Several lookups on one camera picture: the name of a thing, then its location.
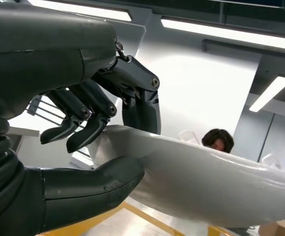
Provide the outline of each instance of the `robotic hand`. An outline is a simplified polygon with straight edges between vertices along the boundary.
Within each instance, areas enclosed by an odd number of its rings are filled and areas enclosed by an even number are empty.
[[[9,150],[7,120],[39,94],[66,116],[42,133],[42,144],[68,137],[85,120],[67,149],[92,142],[117,112],[98,84],[123,100],[124,125],[160,133],[158,78],[125,56],[109,23],[0,2],[0,236],[36,235],[91,218],[119,205],[139,183],[144,170],[133,158],[90,171],[41,169],[24,167]]]

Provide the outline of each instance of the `cardboard box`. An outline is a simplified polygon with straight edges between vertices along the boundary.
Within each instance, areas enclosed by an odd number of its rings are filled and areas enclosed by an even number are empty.
[[[259,233],[260,236],[285,236],[285,220],[261,225]]]

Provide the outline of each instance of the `floor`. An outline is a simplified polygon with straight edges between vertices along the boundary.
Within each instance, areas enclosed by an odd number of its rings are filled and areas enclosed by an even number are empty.
[[[187,236],[207,236],[207,225],[204,223],[194,223],[185,220],[176,219],[165,215],[131,198],[126,200],[128,204],[133,205],[143,212],[149,214],[157,220],[178,230]],[[136,216],[127,209],[122,209],[103,223],[84,233],[82,236],[169,236],[170,234],[158,228],[153,224]]]

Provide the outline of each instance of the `white fabric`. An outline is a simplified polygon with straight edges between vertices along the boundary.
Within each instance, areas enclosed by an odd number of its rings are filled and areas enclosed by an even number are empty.
[[[188,143],[201,145],[201,142],[191,130],[185,130],[177,136],[179,140]]]

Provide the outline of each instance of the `ceiling light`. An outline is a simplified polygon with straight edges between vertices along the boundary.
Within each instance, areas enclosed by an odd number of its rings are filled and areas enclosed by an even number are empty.
[[[89,6],[80,6],[74,4],[66,4],[54,1],[44,1],[44,0],[28,0],[34,6],[45,7],[58,11],[66,11],[78,14],[84,14],[90,16],[97,16],[102,18],[116,19],[121,21],[131,21],[130,16],[125,11],[116,11],[109,10],[103,8],[89,7]]]
[[[161,19],[164,27],[285,49],[285,38]]]
[[[285,77],[278,76],[259,97],[249,110],[258,112],[285,87]]]

